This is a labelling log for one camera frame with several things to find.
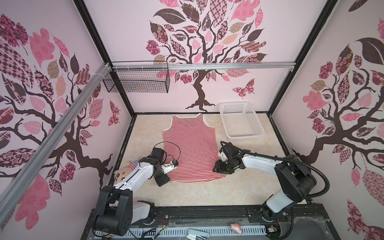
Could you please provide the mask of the red white striped tank top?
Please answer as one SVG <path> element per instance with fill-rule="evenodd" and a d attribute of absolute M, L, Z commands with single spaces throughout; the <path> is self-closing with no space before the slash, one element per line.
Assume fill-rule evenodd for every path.
<path fill-rule="evenodd" d="M 177 168 L 167 173 L 171 182 L 204 183 L 223 179 L 225 175 L 213 172 L 219 159 L 215 127 L 208 124 L 205 115 L 173 116 L 163 130 L 164 151 L 178 161 Z"/>

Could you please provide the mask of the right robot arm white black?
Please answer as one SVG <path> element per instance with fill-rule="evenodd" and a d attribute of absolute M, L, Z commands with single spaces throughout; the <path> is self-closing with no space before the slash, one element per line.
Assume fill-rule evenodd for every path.
<path fill-rule="evenodd" d="M 220 159 L 215 162 L 213 172 L 230 175 L 236 169 L 257 169 L 274 175 L 280 184 L 279 190 L 270 196 L 260 209 L 265 222 L 273 222 L 286 207 L 302 202 L 316 186 L 317 180 L 309 167 L 294 159 L 240 153 L 219 152 Z"/>

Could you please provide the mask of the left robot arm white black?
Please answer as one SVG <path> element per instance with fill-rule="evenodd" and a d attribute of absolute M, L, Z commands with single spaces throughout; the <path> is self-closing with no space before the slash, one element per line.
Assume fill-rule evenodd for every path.
<path fill-rule="evenodd" d="M 150 217 L 153 204 L 134 203 L 134 193 L 150 178 L 154 178 L 160 187 L 165 185 L 170 181 L 167 173 L 178 165 L 176 160 L 164 165 L 163 160 L 152 157 L 142 158 L 126 178 L 114 186 L 103 187 L 92 220 L 94 235 L 100 238 L 109 234 L 124 236 L 132 223 Z"/>

